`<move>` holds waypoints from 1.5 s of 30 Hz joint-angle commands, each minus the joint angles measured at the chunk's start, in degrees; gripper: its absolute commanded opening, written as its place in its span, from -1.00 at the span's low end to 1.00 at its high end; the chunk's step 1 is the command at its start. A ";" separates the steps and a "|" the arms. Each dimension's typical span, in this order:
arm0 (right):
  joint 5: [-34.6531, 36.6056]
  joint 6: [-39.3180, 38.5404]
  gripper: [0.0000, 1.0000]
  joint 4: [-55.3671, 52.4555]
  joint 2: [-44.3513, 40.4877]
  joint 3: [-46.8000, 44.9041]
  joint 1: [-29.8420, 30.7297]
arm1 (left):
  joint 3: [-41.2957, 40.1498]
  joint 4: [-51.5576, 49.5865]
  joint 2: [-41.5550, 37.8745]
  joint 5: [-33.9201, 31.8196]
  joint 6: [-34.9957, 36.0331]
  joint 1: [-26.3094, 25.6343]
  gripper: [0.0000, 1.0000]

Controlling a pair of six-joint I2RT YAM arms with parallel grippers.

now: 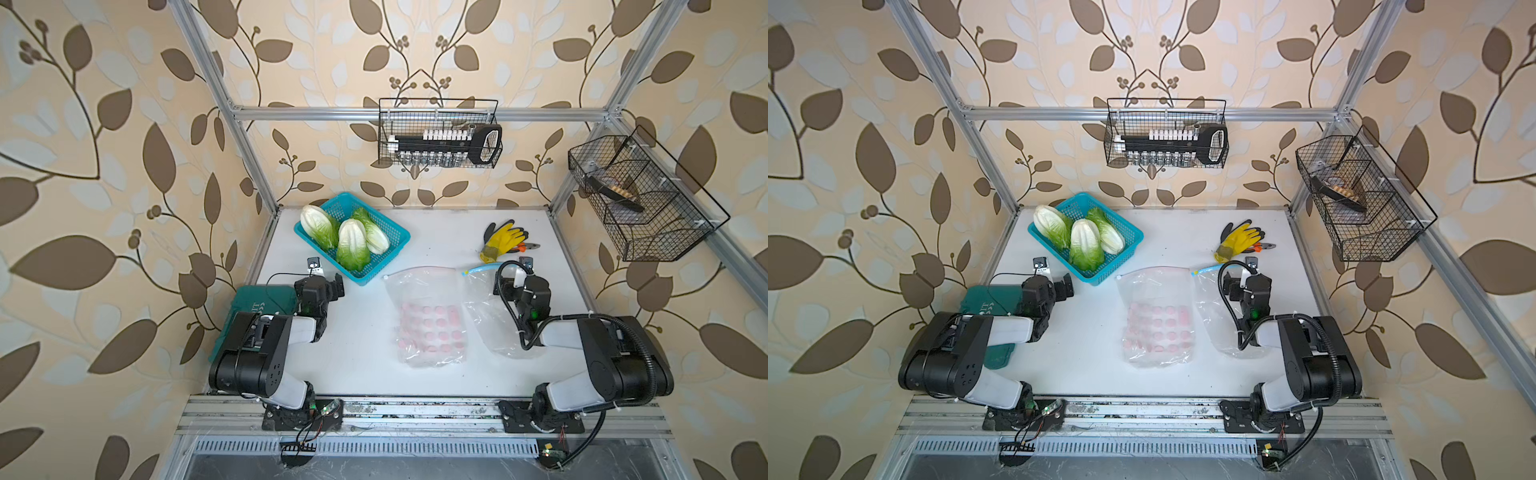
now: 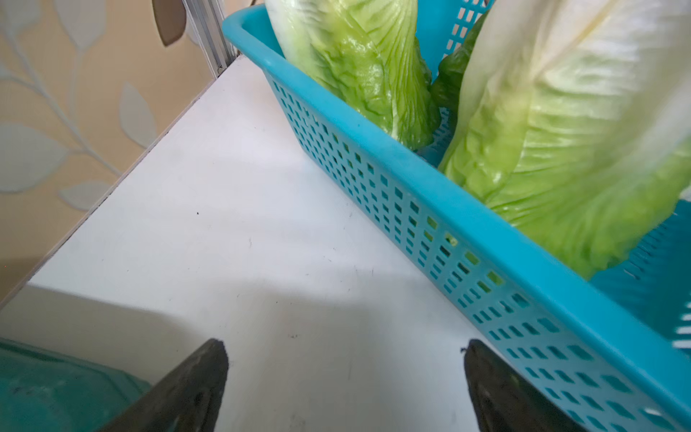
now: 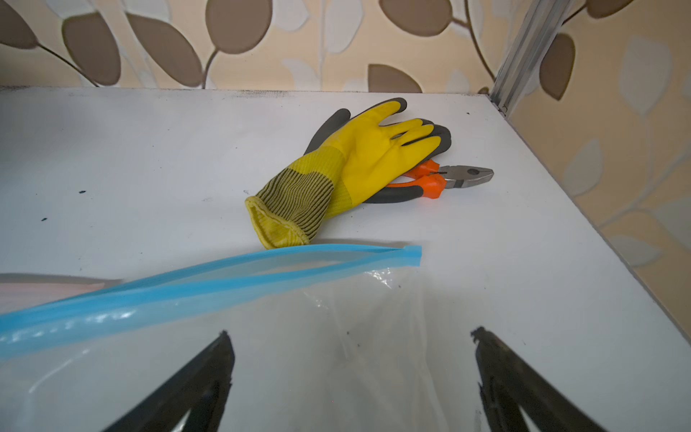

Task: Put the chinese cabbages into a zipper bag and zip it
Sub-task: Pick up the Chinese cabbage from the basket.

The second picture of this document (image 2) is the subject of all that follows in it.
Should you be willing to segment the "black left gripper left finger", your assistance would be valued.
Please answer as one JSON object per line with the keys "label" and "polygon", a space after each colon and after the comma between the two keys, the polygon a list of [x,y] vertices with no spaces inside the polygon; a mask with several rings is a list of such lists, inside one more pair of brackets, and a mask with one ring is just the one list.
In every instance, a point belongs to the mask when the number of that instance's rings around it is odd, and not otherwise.
{"label": "black left gripper left finger", "polygon": [[168,373],[102,431],[214,431],[230,360],[216,338]]}

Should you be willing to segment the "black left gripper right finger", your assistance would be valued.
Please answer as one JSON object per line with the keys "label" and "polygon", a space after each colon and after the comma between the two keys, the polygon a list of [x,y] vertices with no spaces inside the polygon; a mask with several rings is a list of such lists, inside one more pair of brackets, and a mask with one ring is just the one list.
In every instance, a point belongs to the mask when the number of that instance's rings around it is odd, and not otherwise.
{"label": "black left gripper right finger", "polygon": [[479,339],[464,349],[464,372],[481,432],[584,429]]}

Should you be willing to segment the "large chinese cabbage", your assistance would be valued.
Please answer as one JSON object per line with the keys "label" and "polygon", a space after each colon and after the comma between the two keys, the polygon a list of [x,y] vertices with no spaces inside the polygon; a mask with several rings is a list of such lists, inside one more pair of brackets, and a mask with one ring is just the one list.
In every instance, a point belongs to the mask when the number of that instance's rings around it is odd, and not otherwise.
{"label": "large chinese cabbage", "polygon": [[580,276],[622,263],[690,185],[689,2],[496,2],[439,168]]}

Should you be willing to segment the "small chinese cabbage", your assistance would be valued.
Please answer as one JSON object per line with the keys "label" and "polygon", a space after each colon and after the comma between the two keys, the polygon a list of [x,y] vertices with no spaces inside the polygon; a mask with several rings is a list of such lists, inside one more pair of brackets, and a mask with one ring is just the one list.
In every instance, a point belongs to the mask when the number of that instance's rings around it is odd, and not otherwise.
{"label": "small chinese cabbage", "polygon": [[417,2],[268,1],[284,57],[411,150],[434,141],[441,113],[417,39]]}

